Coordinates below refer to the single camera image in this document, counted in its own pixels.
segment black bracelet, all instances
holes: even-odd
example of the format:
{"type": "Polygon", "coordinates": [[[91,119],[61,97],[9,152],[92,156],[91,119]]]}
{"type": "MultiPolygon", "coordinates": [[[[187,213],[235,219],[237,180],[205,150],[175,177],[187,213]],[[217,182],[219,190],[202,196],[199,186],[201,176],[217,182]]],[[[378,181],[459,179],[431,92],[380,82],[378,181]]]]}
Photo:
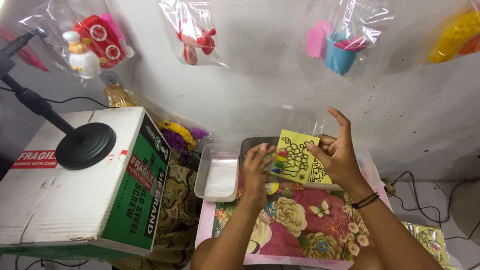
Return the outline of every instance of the black bracelet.
{"type": "Polygon", "coordinates": [[[378,192],[373,193],[372,195],[366,197],[365,199],[359,201],[358,203],[353,203],[353,204],[352,204],[352,207],[355,208],[355,209],[358,209],[358,208],[359,208],[359,204],[365,202],[366,200],[370,199],[371,197],[373,197],[373,196],[375,196],[375,195],[378,195],[378,192]]]}
{"type": "Polygon", "coordinates": [[[358,206],[357,209],[360,209],[360,208],[362,208],[362,207],[364,207],[364,206],[367,206],[367,205],[371,204],[372,202],[374,202],[374,201],[375,201],[376,199],[378,199],[379,197],[380,197],[380,195],[377,194],[375,197],[373,197],[373,198],[372,198],[370,201],[368,201],[367,203],[358,206]]]}

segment floral tablecloth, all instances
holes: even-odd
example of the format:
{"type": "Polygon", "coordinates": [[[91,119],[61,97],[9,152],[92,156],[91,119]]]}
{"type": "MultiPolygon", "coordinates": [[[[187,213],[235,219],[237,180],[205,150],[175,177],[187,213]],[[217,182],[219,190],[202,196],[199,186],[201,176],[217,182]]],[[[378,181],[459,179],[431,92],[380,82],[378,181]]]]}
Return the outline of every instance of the floral tablecloth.
{"type": "MultiPolygon", "coordinates": [[[[385,191],[381,187],[374,190],[390,207],[385,191]]],[[[235,201],[204,201],[196,245],[221,234],[242,193],[239,177],[235,201]]],[[[346,270],[360,249],[371,244],[370,233],[359,212],[351,207],[348,193],[282,183],[267,200],[255,222],[245,265],[292,264],[346,270]]]]}

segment hand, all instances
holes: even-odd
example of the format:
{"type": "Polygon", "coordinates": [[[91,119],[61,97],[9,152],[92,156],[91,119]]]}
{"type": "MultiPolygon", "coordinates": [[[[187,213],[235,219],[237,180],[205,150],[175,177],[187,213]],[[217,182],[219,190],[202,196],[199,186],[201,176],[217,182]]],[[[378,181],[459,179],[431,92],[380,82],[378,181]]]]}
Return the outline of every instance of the hand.
{"type": "Polygon", "coordinates": [[[276,150],[276,146],[271,146],[267,150],[268,144],[260,144],[250,149],[247,158],[243,163],[243,196],[242,201],[253,203],[253,206],[262,209],[267,203],[265,192],[265,182],[268,174],[265,167],[273,160],[273,156],[264,160],[269,153],[276,150]]]}
{"type": "Polygon", "coordinates": [[[368,186],[353,151],[350,120],[332,107],[328,107],[328,112],[340,124],[340,138],[322,134],[319,147],[308,144],[307,149],[322,163],[332,181],[340,185],[343,190],[350,193],[350,190],[359,186],[365,187],[365,184],[368,186]]]}

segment black microphone stand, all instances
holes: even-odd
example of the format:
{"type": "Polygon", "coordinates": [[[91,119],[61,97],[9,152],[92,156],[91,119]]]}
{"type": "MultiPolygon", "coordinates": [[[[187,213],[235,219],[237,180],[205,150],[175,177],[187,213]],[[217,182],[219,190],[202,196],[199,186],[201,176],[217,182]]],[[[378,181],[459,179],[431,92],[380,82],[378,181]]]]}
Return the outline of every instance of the black microphone stand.
{"type": "Polygon", "coordinates": [[[17,37],[0,50],[0,78],[15,92],[17,99],[36,115],[41,115],[60,129],[66,136],[55,150],[55,158],[63,167],[80,170],[97,164],[106,157],[115,146],[115,131],[104,123],[88,123],[78,128],[72,127],[61,118],[52,106],[35,91],[22,87],[8,72],[15,67],[11,57],[20,51],[34,36],[42,40],[48,37],[41,29],[17,37]]]}

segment toy chef figure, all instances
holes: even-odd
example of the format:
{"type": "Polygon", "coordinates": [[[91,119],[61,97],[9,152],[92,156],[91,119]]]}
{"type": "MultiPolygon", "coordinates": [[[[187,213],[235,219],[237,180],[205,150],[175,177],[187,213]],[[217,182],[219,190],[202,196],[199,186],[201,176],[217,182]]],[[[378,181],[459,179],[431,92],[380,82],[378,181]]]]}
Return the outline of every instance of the toy chef figure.
{"type": "Polygon", "coordinates": [[[92,79],[102,73],[97,55],[80,41],[80,35],[77,32],[65,32],[63,38],[68,41],[68,50],[72,53],[69,59],[70,66],[78,71],[81,78],[92,79]]]}

